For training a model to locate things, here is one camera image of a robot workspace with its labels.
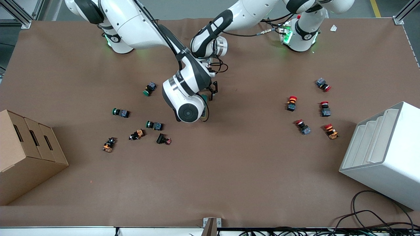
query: cable connector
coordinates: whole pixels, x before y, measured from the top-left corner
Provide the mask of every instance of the cable connector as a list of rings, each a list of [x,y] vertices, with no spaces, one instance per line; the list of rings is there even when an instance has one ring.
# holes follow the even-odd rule
[[[270,33],[272,31],[275,31],[275,28],[271,28],[271,29],[266,29],[264,31],[261,31],[260,33],[258,33],[257,35],[262,35],[262,34],[266,34],[266,33]]]

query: cardboard box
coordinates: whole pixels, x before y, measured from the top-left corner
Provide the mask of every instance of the cardboard box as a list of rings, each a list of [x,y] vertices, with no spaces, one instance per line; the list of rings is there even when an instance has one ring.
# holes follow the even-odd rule
[[[0,112],[0,205],[68,167],[53,130],[11,111]]]

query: gray floor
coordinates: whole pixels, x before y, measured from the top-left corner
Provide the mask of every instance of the gray floor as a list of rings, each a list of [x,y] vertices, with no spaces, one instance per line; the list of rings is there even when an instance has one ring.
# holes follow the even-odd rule
[[[382,17],[395,15],[408,0],[376,0]],[[230,7],[236,0],[142,0],[156,19],[177,20],[184,18],[213,18],[221,11]],[[282,1],[279,1],[274,9],[268,14],[275,18],[287,14]],[[82,21],[83,18],[72,14],[63,0],[50,0],[43,20],[47,21]],[[370,0],[355,0],[352,8],[341,15],[331,14],[331,18],[372,18],[375,14]],[[410,13],[404,20],[407,35],[411,41],[413,50],[420,55],[420,7]],[[0,66],[7,68],[7,64],[13,53],[13,46],[17,42],[20,27],[0,26]]]

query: yellow floor line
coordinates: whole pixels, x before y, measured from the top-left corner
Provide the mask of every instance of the yellow floor line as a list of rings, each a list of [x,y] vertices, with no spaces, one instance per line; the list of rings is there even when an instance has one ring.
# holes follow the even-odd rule
[[[379,13],[378,5],[376,4],[376,0],[370,0],[370,4],[372,5],[373,12],[375,13],[375,17],[381,17],[381,13]]]

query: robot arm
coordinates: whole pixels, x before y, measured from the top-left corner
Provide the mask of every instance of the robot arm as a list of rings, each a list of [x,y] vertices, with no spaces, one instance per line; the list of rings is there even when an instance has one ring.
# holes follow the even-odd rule
[[[191,51],[196,58],[224,56],[227,41],[222,31],[246,29],[258,24],[278,0],[239,0],[224,10],[191,40]]]
[[[283,0],[287,10],[300,14],[285,24],[286,35],[281,37],[282,43],[297,52],[308,50],[318,35],[319,26],[327,15],[327,10],[336,14],[348,11],[354,0]]]
[[[197,92],[209,86],[209,71],[171,31],[152,22],[141,3],[137,0],[66,0],[66,5],[76,15],[97,24],[117,53],[156,46],[171,48],[177,61],[182,61],[185,67],[163,83],[163,98],[178,121],[190,123],[201,117],[205,104]]]

